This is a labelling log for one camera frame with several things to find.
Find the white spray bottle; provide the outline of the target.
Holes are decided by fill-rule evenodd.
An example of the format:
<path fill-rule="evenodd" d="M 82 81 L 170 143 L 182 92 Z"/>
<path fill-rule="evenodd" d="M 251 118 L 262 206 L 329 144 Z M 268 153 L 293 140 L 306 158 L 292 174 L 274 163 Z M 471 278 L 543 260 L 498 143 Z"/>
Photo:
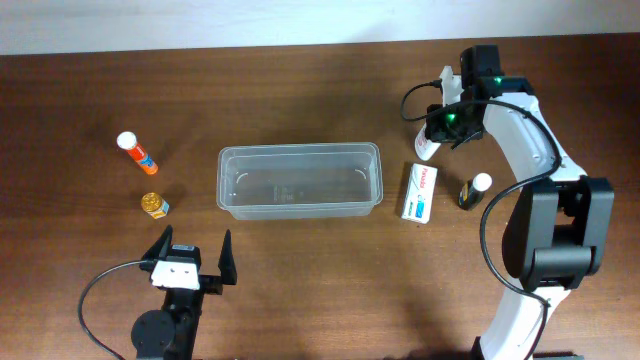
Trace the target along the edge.
<path fill-rule="evenodd" d="M 441 146 L 440 143 L 427 138 L 426 129 L 427 124 L 424 124 L 414 141 L 416 154 L 421 161 L 429 161 Z"/>

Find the dark bottle white cap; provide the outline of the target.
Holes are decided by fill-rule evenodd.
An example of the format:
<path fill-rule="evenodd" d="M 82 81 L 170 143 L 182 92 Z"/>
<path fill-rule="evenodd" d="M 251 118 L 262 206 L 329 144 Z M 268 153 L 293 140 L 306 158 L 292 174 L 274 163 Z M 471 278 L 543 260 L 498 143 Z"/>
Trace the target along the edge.
<path fill-rule="evenodd" d="M 466 211 L 475 208 L 482 201 L 492 183 L 493 179 L 487 173 L 479 173 L 467 181 L 459 193 L 458 206 Z"/>

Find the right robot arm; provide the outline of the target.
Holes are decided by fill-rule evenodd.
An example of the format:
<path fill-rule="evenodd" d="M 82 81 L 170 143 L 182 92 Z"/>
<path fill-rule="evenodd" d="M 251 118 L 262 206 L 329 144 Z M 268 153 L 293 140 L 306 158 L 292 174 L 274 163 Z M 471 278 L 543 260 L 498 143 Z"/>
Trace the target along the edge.
<path fill-rule="evenodd" d="M 553 311 L 601 266 L 614 190 L 590 177 L 564 151 L 544 120 L 528 80 L 506 75 L 495 45 L 475 45 L 460 56 L 460 74 L 445 67 L 436 81 L 442 102 L 431 105 L 416 140 L 427 160 L 444 143 L 458 147 L 492 136 L 516 179 L 484 210 L 506 196 L 517 202 L 502 237 L 505 292 L 489 328 L 474 341 L 474 359 L 530 359 Z"/>

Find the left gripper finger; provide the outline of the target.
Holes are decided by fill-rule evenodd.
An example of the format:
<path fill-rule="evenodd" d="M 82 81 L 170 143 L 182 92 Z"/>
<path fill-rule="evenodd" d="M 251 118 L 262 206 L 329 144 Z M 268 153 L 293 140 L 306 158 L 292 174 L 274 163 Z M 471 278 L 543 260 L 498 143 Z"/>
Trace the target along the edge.
<path fill-rule="evenodd" d="M 232 235 L 226 230 L 221 253 L 218 261 L 221 282 L 223 285 L 236 285 L 238 280 L 237 269 L 232 251 Z"/>
<path fill-rule="evenodd" d="M 166 257 L 172 242 L 173 227 L 168 225 L 158 240 L 141 257 L 143 261 L 158 261 Z"/>

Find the white Panadol box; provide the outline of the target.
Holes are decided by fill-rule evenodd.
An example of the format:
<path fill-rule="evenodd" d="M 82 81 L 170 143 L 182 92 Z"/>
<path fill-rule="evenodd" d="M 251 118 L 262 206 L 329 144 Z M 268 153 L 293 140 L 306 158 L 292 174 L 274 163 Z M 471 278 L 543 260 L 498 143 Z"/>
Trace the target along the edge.
<path fill-rule="evenodd" d="M 437 174 L 434 167 L 417 163 L 411 166 L 402 219 L 420 224 L 429 222 Z"/>

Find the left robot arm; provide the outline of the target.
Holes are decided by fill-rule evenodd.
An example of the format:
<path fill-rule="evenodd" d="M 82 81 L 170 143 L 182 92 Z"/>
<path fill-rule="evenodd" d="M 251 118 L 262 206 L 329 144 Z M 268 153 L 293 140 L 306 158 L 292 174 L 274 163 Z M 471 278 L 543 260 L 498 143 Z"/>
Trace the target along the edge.
<path fill-rule="evenodd" d="M 220 295 L 237 284 L 232 235 L 227 231 L 218 260 L 218 275 L 200 272 L 201 252 L 192 245 L 174 244 L 167 226 L 142 256 L 140 269 L 150 274 L 153 287 L 165 292 L 161 308 L 138 317 L 131 341 L 138 359 L 190 359 L 193 355 L 203 299 Z"/>

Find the orange tube white cap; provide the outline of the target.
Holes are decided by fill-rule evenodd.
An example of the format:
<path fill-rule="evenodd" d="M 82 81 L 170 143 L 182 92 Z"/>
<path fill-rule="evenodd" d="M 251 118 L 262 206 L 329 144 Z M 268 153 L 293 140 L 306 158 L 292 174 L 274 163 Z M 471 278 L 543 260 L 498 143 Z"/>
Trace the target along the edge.
<path fill-rule="evenodd" d="M 116 138 L 116 143 L 119 148 L 128 153 L 147 175 L 154 175 L 158 172 L 158 165 L 138 143 L 137 137 L 133 132 L 124 131 L 120 133 Z"/>

